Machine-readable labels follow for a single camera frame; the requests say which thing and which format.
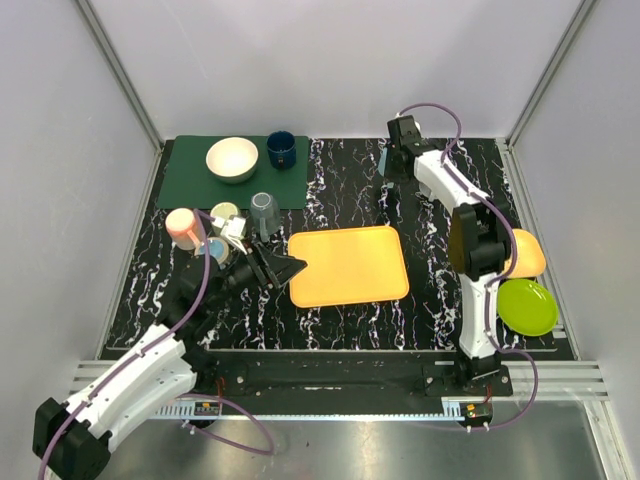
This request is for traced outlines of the light green mug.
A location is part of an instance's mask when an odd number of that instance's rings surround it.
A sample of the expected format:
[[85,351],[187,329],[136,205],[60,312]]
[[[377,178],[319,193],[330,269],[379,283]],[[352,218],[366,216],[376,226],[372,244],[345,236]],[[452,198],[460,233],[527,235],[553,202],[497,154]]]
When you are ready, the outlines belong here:
[[[230,220],[233,216],[238,216],[240,209],[232,202],[220,202],[216,204],[210,211],[210,216],[214,218],[220,218],[224,220]],[[214,220],[211,220],[211,226],[216,235],[220,234],[221,226]]]

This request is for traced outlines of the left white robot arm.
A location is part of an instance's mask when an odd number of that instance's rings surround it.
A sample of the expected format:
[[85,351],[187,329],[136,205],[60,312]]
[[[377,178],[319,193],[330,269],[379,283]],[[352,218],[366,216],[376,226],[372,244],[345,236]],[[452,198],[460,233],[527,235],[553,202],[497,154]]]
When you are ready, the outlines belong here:
[[241,247],[226,267],[209,252],[190,259],[160,316],[125,355],[67,400],[48,398],[37,408],[38,478],[97,478],[119,444],[157,410],[217,387],[217,359],[200,344],[213,310],[250,286],[281,289],[308,265],[261,244]]

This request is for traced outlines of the white interior grey mug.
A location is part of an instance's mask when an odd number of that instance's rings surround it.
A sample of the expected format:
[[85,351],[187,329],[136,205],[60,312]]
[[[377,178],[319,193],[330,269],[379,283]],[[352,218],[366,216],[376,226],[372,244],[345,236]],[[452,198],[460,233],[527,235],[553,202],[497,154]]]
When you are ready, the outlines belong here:
[[265,243],[280,229],[280,209],[275,197],[266,192],[251,197],[250,214],[260,240]]

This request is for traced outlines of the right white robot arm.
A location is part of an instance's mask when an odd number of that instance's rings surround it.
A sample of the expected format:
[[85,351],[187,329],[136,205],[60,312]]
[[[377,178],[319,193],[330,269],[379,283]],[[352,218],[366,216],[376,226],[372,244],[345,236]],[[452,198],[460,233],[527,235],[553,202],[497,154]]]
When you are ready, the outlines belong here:
[[476,396],[501,367],[494,336],[497,294],[511,258],[513,231],[491,197],[457,169],[449,158],[450,148],[424,138],[413,116],[398,114],[387,128],[381,174],[396,183],[417,180],[423,194],[439,201],[450,215],[447,254],[462,291],[452,376],[460,393]]

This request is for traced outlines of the orange interior blue mug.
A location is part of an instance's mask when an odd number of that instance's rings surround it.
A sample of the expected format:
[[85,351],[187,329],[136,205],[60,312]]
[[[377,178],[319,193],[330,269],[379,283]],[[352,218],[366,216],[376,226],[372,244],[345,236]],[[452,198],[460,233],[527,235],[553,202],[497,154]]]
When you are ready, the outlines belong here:
[[[220,268],[225,268],[231,259],[231,249],[228,243],[220,237],[209,237],[207,244],[209,255],[216,260]],[[194,256],[199,257],[205,253],[205,244],[194,251]]]

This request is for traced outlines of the light blue footed mug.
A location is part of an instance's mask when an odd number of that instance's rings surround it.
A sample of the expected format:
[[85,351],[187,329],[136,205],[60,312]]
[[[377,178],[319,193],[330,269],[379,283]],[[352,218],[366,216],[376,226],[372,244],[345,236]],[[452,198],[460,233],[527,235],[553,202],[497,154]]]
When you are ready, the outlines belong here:
[[435,195],[428,185],[421,183],[419,185],[419,191],[429,202],[432,202],[435,199]]

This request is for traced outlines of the pink mug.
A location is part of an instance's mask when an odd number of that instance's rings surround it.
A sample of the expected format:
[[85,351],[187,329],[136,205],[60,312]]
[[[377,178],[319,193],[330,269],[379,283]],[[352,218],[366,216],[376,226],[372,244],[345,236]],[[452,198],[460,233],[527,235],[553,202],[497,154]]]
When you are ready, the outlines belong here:
[[173,243],[181,250],[196,250],[204,244],[205,235],[196,214],[188,208],[170,211],[165,220],[165,228]]

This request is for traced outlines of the white mug blue handle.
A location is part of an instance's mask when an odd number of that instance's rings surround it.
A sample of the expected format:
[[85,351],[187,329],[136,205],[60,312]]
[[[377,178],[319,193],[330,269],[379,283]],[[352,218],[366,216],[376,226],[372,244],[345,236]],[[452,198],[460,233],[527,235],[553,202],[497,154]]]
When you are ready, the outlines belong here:
[[381,152],[381,156],[380,156],[380,159],[379,159],[379,162],[378,162],[378,167],[377,167],[378,173],[383,178],[387,177],[387,173],[386,173],[387,154],[388,154],[388,150],[386,148],[384,148],[382,150],[382,152]]

